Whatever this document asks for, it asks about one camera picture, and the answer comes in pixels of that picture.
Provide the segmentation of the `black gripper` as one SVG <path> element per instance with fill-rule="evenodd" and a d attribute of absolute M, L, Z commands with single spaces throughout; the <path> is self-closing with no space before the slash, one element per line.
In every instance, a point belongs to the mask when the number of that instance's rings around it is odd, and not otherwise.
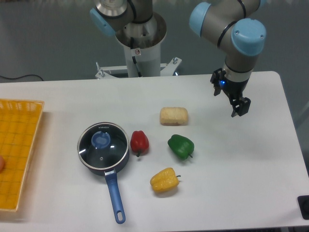
<path fill-rule="evenodd" d="M 221 90 L 224 91 L 233 108 L 232 117 L 243 116 L 249 111 L 251 100 L 243 97 L 248 80 L 248 72 L 240 73 L 219 68 L 212 73 L 210 82 L 213 84 L 214 96 L 219 95 Z"/>

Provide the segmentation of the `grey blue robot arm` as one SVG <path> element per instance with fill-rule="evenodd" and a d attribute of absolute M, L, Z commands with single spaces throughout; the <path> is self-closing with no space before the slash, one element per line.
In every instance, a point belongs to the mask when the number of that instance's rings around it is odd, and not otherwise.
<path fill-rule="evenodd" d="M 248 113 L 251 101 L 243 96 L 266 40 L 266 28 L 249 16 L 264 5 L 262 0 L 202 2 L 192 11 L 190 29 L 225 52 L 223 67 L 211 76 L 214 95 L 223 92 L 232 105 L 232 116 Z M 97 28 L 114 36 L 125 53 L 129 77 L 161 76 L 161 43 L 167 25 L 150 0 L 97 0 L 90 10 Z"/>

